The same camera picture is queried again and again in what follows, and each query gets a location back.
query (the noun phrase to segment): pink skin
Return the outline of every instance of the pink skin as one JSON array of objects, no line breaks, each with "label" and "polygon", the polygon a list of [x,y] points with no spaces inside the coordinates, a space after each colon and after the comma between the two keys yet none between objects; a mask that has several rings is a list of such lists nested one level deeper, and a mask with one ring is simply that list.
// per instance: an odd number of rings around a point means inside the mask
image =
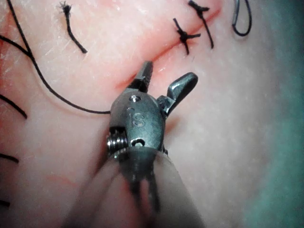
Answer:
[{"label": "pink skin", "polygon": [[[13,0],[37,63],[49,84],[71,102],[109,110],[145,60],[154,61],[149,93],[166,93],[187,72],[199,76],[193,92],[167,121],[165,146],[209,227],[243,225],[244,210],[258,195],[271,161],[269,132],[283,66],[272,11],[251,1],[254,26],[245,39],[231,29],[232,0],[197,0],[215,42],[185,0],[71,0],[71,27],[88,50],[82,54],[66,32],[57,1]],[[247,12],[238,27],[246,29]],[[189,34],[190,55],[173,18]],[[0,34],[22,44],[6,1],[0,2]],[[105,162],[109,115],[88,114],[55,98],[31,61],[0,41],[0,93],[21,106],[24,120],[0,101],[0,208],[6,228],[59,227],[79,193]]]}]

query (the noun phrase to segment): cut suture end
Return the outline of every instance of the cut suture end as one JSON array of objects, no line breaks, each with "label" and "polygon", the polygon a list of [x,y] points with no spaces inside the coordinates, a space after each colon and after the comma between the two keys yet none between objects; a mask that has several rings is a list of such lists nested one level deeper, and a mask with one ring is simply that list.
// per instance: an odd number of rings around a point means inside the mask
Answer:
[{"label": "cut suture end", "polygon": [[5,101],[6,103],[8,103],[14,109],[16,109],[25,119],[28,118],[28,115],[26,115],[26,113],[18,105],[16,105],[14,102],[12,102],[11,100],[9,100],[7,97],[5,97],[5,96],[3,96],[3,95],[0,94],[0,99],[3,100],[3,101]]},{"label": "cut suture end", "polygon": [[3,154],[3,153],[0,153],[0,158],[10,160],[10,161],[12,161],[16,164],[19,163],[19,160],[17,158],[15,158],[13,156],[6,155],[6,154]]},{"label": "cut suture end", "polygon": [[79,47],[79,49],[81,50],[82,53],[86,54],[87,50],[79,43],[79,41],[75,38],[74,34],[72,33],[72,29],[71,29],[71,25],[70,25],[70,11],[72,6],[67,5],[66,1],[61,2],[60,3],[60,7],[63,10],[63,12],[65,13],[65,17],[66,17],[66,25],[67,25],[67,32],[69,34],[69,36],[71,37],[72,41],[74,41],[74,43]]},{"label": "cut suture end", "polygon": [[185,45],[187,55],[189,55],[190,52],[189,52],[189,47],[188,47],[188,44],[187,44],[187,40],[192,39],[192,38],[196,38],[196,37],[200,37],[200,34],[188,35],[187,32],[185,32],[181,29],[181,27],[178,24],[176,18],[173,18],[173,21],[174,21],[176,27],[178,28],[177,32],[180,35],[180,41]]},{"label": "cut suture end", "polygon": [[207,34],[208,34],[208,37],[209,37],[209,40],[210,40],[210,45],[211,45],[211,49],[214,48],[214,43],[213,43],[213,39],[212,39],[212,36],[211,36],[211,33],[209,31],[209,28],[208,28],[208,25],[207,25],[207,22],[203,16],[203,12],[207,12],[210,8],[209,7],[202,7],[202,6],[199,6],[197,3],[195,3],[194,1],[190,0],[188,2],[188,5],[191,6],[192,8],[194,8],[196,10],[196,13],[198,15],[198,17],[203,21],[204,23],[204,26],[206,28],[206,31],[207,31]]},{"label": "cut suture end", "polygon": [[10,202],[0,200],[0,206],[9,208],[10,207]]},{"label": "cut suture end", "polygon": [[63,10],[63,12],[65,13],[65,16],[67,16],[67,17],[70,17],[70,16],[71,16],[70,11],[71,11],[71,9],[72,9],[72,6],[67,5],[67,4],[66,4],[66,1],[61,2],[61,3],[60,3],[60,7],[61,7],[61,9]]}]

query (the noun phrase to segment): black suture thread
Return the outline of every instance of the black suture thread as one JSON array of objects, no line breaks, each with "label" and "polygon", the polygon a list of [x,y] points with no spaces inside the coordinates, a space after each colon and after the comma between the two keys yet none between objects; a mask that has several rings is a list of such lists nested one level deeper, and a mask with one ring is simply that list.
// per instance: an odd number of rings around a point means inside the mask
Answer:
[{"label": "black suture thread", "polygon": [[192,8],[194,8],[196,10],[196,13],[198,15],[198,17],[203,21],[204,23],[204,26],[206,28],[206,31],[207,31],[207,34],[208,34],[208,37],[209,37],[209,40],[210,40],[210,44],[211,44],[211,49],[214,48],[214,43],[213,43],[213,39],[212,39],[212,36],[211,36],[211,33],[209,31],[209,27],[207,25],[207,22],[204,18],[204,15],[203,15],[203,12],[206,12],[208,11],[210,8],[208,7],[202,7],[202,6],[199,6],[197,3],[195,3],[194,1],[190,0],[188,2],[188,5],[191,6]]},{"label": "black suture thread", "polygon": [[10,202],[0,200],[0,206],[9,208],[10,207]]},{"label": "black suture thread", "polygon": [[69,36],[71,37],[72,41],[74,41],[74,43],[80,48],[80,50],[82,51],[82,53],[87,53],[87,50],[78,42],[78,40],[75,38],[74,34],[72,33],[72,29],[71,29],[71,25],[70,25],[70,11],[72,6],[70,5],[66,5],[66,1],[64,1],[63,3],[60,3],[60,6],[63,10],[63,12],[65,13],[65,17],[66,17],[66,25],[67,25],[67,32],[69,34]]},{"label": "black suture thread", "polygon": [[236,10],[235,10],[235,15],[234,15],[234,19],[232,22],[232,28],[233,31],[238,34],[240,37],[245,37],[249,34],[249,32],[251,31],[251,27],[252,27],[252,13],[251,13],[251,8],[249,5],[248,0],[245,0],[246,6],[247,6],[247,10],[248,10],[248,16],[249,16],[249,25],[248,25],[248,29],[245,33],[241,33],[237,30],[237,21],[238,21],[238,13],[239,13],[239,0],[237,1],[237,5],[236,5]]},{"label": "black suture thread", "polygon": [[173,18],[173,20],[175,22],[176,27],[178,28],[177,32],[180,35],[180,41],[185,45],[187,55],[189,55],[189,47],[188,47],[188,44],[187,44],[187,40],[192,39],[192,38],[196,38],[196,37],[200,37],[200,34],[188,35],[187,32],[185,32],[181,29],[181,27],[179,26],[176,18]]},{"label": "black suture thread", "polygon": [[19,160],[13,156],[9,156],[9,155],[6,155],[6,154],[3,154],[3,153],[0,153],[0,158],[4,158],[4,159],[7,159],[7,160],[10,160],[12,162],[15,162],[15,163],[19,163]]},{"label": "black suture thread", "polygon": [[18,105],[16,105],[14,102],[12,102],[11,100],[9,100],[8,98],[6,98],[5,96],[3,96],[1,94],[0,94],[0,99],[5,101],[9,105],[11,105],[14,109],[16,109],[21,115],[23,115],[23,117],[25,119],[28,118],[28,115],[26,115],[26,113]]},{"label": "black suture thread", "polygon": [[29,52],[27,50],[25,50],[23,47],[21,47],[19,44],[17,44],[16,42],[0,35],[0,39],[2,39],[5,42],[8,42],[9,44],[15,46],[16,48],[18,48],[20,51],[22,51],[24,54],[26,54],[29,57]]},{"label": "black suture thread", "polygon": [[34,57],[34,55],[33,55],[33,53],[32,53],[32,50],[30,49],[29,44],[28,44],[28,42],[27,42],[27,40],[26,40],[26,38],[25,38],[25,36],[24,36],[24,33],[23,33],[23,31],[22,31],[22,28],[21,28],[21,26],[20,26],[20,24],[19,24],[19,22],[18,22],[18,19],[17,19],[16,13],[15,13],[15,10],[14,10],[14,8],[13,8],[13,5],[11,4],[11,1],[10,1],[10,0],[7,0],[7,2],[8,2],[8,5],[9,5],[9,9],[10,9],[12,15],[13,15],[14,20],[15,20],[15,23],[16,23],[16,25],[17,25],[18,31],[19,31],[19,33],[20,33],[20,35],[21,35],[21,38],[22,38],[22,40],[23,40],[23,42],[24,42],[24,44],[25,44],[25,46],[26,46],[26,48],[27,48],[27,50],[28,50],[29,58],[31,59],[31,61],[32,61],[33,65],[34,65],[34,67],[35,67],[35,69],[36,69],[36,71],[37,71],[37,73],[38,73],[38,75],[39,75],[39,77],[40,77],[40,79],[41,79],[41,81],[42,81],[42,83],[45,85],[45,87],[46,87],[46,88],[47,88],[55,97],[57,97],[58,99],[60,99],[60,100],[63,101],[64,103],[66,103],[66,104],[68,104],[68,105],[70,105],[70,106],[72,106],[72,107],[74,107],[74,108],[76,108],[76,109],[79,109],[79,110],[81,110],[81,111],[88,112],[88,113],[94,113],[94,114],[110,114],[110,111],[94,111],[94,110],[90,110],[90,109],[86,109],[86,108],[80,107],[80,106],[78,106],[78,105],[76,105],[76,104],[74,104],[74,103],[72,103],[72,102],[66,100],[64,97],[62,97],[62,96],[59,95],[55,90],[52,89],[52,87],[47,83],[47,81],[46,81],[45,78],[43,77],[43,75],[42,75],[42,73],[41,73],[41,71],[40,71],[40,69],[39,69],[39,67],[38,67],[38,64],[37,64],[37,62],[36,62],[36,60],[35,60],[35,57]]}]

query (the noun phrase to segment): small hole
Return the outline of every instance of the small hole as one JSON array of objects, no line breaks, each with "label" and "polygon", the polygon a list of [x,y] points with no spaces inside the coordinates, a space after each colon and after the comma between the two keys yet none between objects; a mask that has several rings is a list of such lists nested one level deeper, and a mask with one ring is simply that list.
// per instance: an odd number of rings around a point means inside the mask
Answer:
[{"label": "small hole", "polygon": [[130,101],[133,101],[134,103],[135,102],[139,102],[141,100],[141,98],[139,96],[136,96],[136,95],[132,95],[130,98],[129,98]]},{"label": "small hole", "polygon": [[143,139],[134,139],[131,141],[132,146],[144,146],[144,140]]}]

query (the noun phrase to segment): loose suture thread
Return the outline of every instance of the loose suture thread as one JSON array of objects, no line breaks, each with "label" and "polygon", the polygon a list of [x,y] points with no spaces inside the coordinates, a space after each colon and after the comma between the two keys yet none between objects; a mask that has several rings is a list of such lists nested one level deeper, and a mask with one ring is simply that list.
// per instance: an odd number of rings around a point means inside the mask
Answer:
[{"label": "loose suture thread", "polygon": [[28,118],[28,115],[18,105],[16,105],[14,102],[12,102],[11,100],[9,100],[7,97],[5,97],[5,96],[3,96],[3,95],[0,94],[0,99],[3,100],[3,101],[5,101],[6,103],[8,103],[14,109],[16,109],[25,119]]},{"label": "loose suture thread", "polygon": [[66,1],[60,3],[60,7],[62,8],[63,12],[65,13],[66,17],[66,25],[67,25],[67,32],[69,36],[71,37],[72,41],[79,47],[79,49],[82,51],[82,53],[87,53],[87,50],[78,42],[78,40],[75,38],[74,34],[72,33],[71,25],[70,25],[70,11],[72,6],[67,5]]},{"label": "loose suture thread", "polygon": [[187,44],[187,40],[192,39],[192,38],[196,38],[196,37],[200,37],[200,34],[188,35],[187,32],[185,32],[181,29],[181,27],[179,26],[176,18],[173,18],[173,21],[175,22],[175,25],[178,28],[177,32],[180,35],[180,41],[185,45],[187,55],[189,55],[189,47],[188,47],[188,44]]},{"label": "loose suture thread", "polygon": [[251,13],[251,8],[250,8],[250,5],[249,5],[249,2],[248,0],[245,0],[245,3],[246,3],[246,7],[247,7],[247,10],[248,10],[248,16],[249,16],[249,25],[248,25],[248,29],[245,33],[242,33],[242,32],[239,32],[237,30],[237,22],[238,22],[238,14],[239,14],[239,0],[236,0],[236,6],[235,6],[235,10],[234,10],[234,14],[233,14],[233,20],[232,20],[232,28],[233,28],[233,31],[239,35],[240,37],[245,37],[247,36],[250,31],[251,31],[251,27],[252,27],[252,13]]},{"label": "loose suture thread", "polygon": [[59,100],[61,100],[62,102],[66,103],[66,104],[68,104],[69,106],[72,106],[73,108],[76,108],[76,109],[78,109],[78,110],[81,110],[81,111],[84,111],[84,112],[88,112],[88,113],[93,113],[93,114],[110,114],[110,111],[95,111],[95,110],[90,110],[90,109],[86,109],[86,108],[80,107],[80,106],[78,106],[78,105],[76,105],[76,104],[74,104],[74,103],[68,101],[68,100],[65,99],[63,96],[59,95],[59,94],[58,94],[58,93],[57,93],[57,92],[56,92],[56,91],[47,83],[47,81],[46,81],[45,78],[43,77],[43,75],[42,75],[42,73],[41,73],[41,71],[40,71],[40,69],[39,69],[39,67],[38,67],[38,64],[37,64],[36,59],[35,59],[35,57],[34,57],[34,55],[33,55],[33,53],[32,53],[32,50],[31,50],[31,48],[29,47],[29,44],[28,44],[28,42],[27,42],[27,40],[26,40],[26,38],[25,38],[25,35],[24,35],[23,30],[22,30],[22,28],[21,28],[21,26],[20,26],[20,24],[19,24],[18,19],[17,19],[15,10],[14,10],[14,8],[13,8],[13,5],[12,5],[12,3],[11,3],[10,0],[7,0],[7,3],[8,3],[8,5],[9,5],[9,9],[10,9],[12,15],[13,15],[13,18],[14,18],[14,21],[15,21],[16,26],[17,26],[17,28],[18,28],[18,31],[19,31],[19,33],[20,33],[20,35],[21,35],[21,38],[22,38],[22,40],[23,40],[23,42],[24,42],[24,45],[26,46],[26,50],[23,49],[20,45],[16,44],[15,42],[9,40],[8,38],[5,38],[5,37],[3,37],[3,36],[0,36],[0,39],[4,40],[4,41],[6,41],[6,42],[9,42],[9,43],[12,44],[13,46],[17,47],[18,49],[20,49],[24,54],[26,54],[26,55],[30,58],[30,60],[32,61],[33,65],[34,65],[34,67],[35,67],[35,69],[36,69],[36,71],[37,71],[37,73],[38,73],[38,75],[39,75],[39,77],[40,77],[40,79],[41,79],[41,81],[42,81],[42,83],[43,83],[43,84],[45,85],[45,87],[50,91],[50,93],[52,93],[55,97],[57,97],[57,98],[58,98]]}]

